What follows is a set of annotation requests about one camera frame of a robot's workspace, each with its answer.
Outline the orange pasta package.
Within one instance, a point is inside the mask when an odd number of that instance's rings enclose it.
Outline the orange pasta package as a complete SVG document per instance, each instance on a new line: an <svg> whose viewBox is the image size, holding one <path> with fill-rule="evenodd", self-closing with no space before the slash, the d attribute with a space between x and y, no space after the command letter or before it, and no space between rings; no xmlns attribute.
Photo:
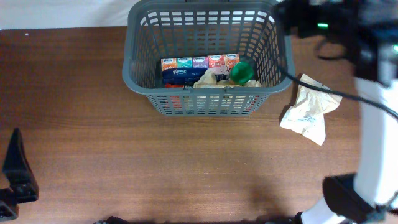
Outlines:
<svg viewBox="0 0 398 224"><path fill-rule="evenodd" d="M166 115L246 116L255 112L268 98L256 88L224 87L214 89L174 88L170 95L157 99Z"/></svg>

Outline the blue tissue box pack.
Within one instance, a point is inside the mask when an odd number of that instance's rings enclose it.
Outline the blue tissue box pack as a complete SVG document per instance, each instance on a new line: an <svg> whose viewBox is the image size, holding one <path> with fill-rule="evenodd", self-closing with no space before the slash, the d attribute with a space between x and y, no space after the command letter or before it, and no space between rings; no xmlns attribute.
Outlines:
<svg viewBox="0 0 398 224"><path fill-rule="evenodd" d="M240 62L239 54L201 57L164 58L160 60L164 84L190 85L210 70L217 81L228 80L232 68Z"/></svg>

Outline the beige snack bag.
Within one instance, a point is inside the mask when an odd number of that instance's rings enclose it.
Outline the beige snack bag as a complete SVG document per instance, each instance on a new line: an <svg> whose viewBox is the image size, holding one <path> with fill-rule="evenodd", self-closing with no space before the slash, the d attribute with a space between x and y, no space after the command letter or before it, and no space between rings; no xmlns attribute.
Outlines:
<svg viewBox="0 0 398 224"><path fill-rule="evenodd" d="M216 79L216 75L213 71L208 69L200 79L193 84L194 89L224 89L224 88L235 88L235 87L246 87L246 88L260 88L262 85L259 81L249 80L243 85L238 85L231 80L220 80Z"/></svg>

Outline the green lid spice jar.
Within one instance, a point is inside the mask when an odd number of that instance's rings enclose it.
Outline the green lid spice jar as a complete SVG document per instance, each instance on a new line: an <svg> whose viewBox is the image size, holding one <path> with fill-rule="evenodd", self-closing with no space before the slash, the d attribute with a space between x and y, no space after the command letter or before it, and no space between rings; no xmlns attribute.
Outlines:
<svg viewBox="0 0 398 224"><path fill-rule="evenodd" d="M229 79L237 85L244 85L254 77L252 66L246 62L237 63L229 73Z"/></svg>

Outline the grey plastic laundry basket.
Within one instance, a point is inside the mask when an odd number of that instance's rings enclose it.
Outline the grey plastic laundry basket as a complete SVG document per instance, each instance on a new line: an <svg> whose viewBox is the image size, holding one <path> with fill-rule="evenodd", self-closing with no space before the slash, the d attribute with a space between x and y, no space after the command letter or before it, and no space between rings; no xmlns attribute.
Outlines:
<svg viewBox="0 0 398 224"><path fill-rule="evenodd" d="M291 85L292 45L274 14L275 1L139 1L129 11L123 80L160 109L170 95L160 60L237 53L270 96Z"/></svg>

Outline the cream paper pouch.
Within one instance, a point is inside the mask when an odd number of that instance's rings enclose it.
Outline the cream paper pouch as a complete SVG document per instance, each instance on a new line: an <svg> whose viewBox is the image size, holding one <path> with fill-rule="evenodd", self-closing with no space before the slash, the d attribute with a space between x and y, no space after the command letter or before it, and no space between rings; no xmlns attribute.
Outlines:
<svg viewBox="0 0 398 224"><path fill-rule="evenodd" d="M280 127L292 130L321 146L326 138L324 115L336 110L342 97L299 85L295 104L283 116Z"/></svg>

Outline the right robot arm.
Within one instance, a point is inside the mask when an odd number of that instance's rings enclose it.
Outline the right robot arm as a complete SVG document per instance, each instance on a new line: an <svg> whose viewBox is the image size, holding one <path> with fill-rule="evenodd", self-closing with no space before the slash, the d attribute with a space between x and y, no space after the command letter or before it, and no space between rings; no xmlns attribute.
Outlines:
<svg viewBox="0 0 398 224"><path fill-rule="evenodd" d="M358 171L323 180L323 198L291 223L376 223L397 213L397 2L282 1L284 32L331 35L356 67L361 109Z"/></svg>

